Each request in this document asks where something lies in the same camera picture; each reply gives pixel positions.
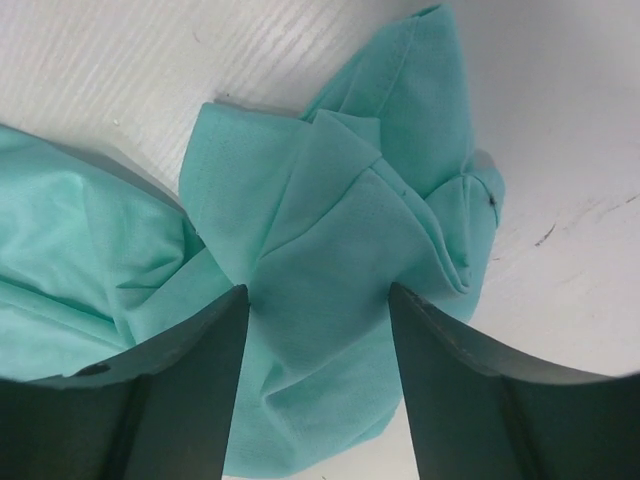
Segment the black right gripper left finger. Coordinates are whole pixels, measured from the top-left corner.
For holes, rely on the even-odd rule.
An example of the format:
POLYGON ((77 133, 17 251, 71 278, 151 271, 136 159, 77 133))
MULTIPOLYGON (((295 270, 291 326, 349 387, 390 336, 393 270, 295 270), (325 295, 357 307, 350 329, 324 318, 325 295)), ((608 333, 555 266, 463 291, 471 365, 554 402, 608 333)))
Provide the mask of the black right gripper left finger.
POLYGON ((219 479, 248 291, 71 376, 1 383, 5 479, 219 479))

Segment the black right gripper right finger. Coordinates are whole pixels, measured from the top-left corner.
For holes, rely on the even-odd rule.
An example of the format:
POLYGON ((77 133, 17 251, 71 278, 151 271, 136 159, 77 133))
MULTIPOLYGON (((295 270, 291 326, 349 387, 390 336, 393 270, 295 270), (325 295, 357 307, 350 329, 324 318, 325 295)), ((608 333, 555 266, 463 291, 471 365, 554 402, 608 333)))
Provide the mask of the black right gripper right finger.
POLYGON ((399 373, 423 479, 635 479, 639 377, 531 356, 400 284, 389 292, 399 373))

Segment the teal t shirt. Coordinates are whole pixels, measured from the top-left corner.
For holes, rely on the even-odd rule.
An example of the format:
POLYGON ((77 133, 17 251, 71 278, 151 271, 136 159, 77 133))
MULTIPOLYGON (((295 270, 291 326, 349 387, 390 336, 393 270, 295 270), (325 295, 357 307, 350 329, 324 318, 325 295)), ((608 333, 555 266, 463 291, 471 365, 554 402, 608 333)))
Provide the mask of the teal t shirt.
POLYGON ((2 129, 2 375, 73 374, 244 284, 225 473, 284 477, 380 435, 402 397, 391 284, 470 319, 504 198, 451 9, 382 28, 300 117, 203 105, 179 197, 2 129))

